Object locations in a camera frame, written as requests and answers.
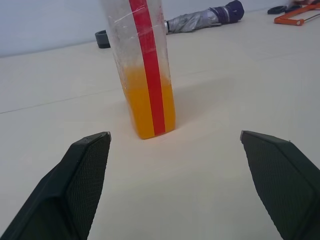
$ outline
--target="white table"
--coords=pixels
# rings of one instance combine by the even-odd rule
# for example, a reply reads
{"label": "white table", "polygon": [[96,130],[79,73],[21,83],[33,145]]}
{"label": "white table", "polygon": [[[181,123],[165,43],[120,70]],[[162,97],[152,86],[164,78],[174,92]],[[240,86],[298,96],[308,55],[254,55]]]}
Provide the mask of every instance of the white table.
{"label": "white table", "polygon": [[177,129],[140,140],[110,49],[0,58],[0,234],[71,143],[110,131],[90,240],[280,240],[241,130],[291,140],[318,167],[319,21],[242,22],[168,36]]}

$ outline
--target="orange liquid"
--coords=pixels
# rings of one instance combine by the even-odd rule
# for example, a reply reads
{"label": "orange liquid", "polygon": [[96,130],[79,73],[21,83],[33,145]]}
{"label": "orange liquid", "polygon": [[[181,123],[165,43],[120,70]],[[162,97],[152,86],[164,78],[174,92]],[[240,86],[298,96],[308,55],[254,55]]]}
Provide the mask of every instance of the orange liquid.
{"label": "orange liquid", "polygon": [[[121,80],[121,84],[137,134],[142,139],[156,137],[145,68],[143,66],[127,67],[124,74],[126,81]],[[165,132],[168,133],[176,126],[174,96],[170,80],[161,73],[160,79]]]}

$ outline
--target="red tape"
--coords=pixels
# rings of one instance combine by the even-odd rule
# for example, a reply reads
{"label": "red tape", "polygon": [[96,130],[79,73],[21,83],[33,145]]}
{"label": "red tape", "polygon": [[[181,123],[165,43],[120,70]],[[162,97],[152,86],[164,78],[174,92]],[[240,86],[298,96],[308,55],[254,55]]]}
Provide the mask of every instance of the red tape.
{"label": "red tape", "polygon": [[154,30],[152,28],[147,0],[129,0],[129,3],[142,51],[153,130],[154,135],[157,136],[166,132],[166,126]]}

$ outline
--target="white wall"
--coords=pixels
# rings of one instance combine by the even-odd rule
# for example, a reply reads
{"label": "white wall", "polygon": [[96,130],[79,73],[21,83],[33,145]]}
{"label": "white wall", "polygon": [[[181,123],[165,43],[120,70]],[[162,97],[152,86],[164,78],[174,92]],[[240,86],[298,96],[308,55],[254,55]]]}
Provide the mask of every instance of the white wall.
{"label": "white wall", "polygon": [[[162,0],[165,18],[219,7],[231,0]],[[284,0],[241,0],[246,11]],[[95,41],[105,29],[99,0],[0,0],[0,57]]]}

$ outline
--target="clear plastic bottle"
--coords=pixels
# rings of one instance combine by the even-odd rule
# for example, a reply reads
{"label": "clear plastic bottle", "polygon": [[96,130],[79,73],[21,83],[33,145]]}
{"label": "clear plastic bottle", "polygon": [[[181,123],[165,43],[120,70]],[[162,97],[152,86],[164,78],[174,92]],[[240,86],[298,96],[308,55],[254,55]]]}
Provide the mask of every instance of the clear plastic bottle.
{"label": "clear plastic bottle", "polygon": [[137,134],[175,129],[166,30],[161,0],[101,0],[107,34]]}

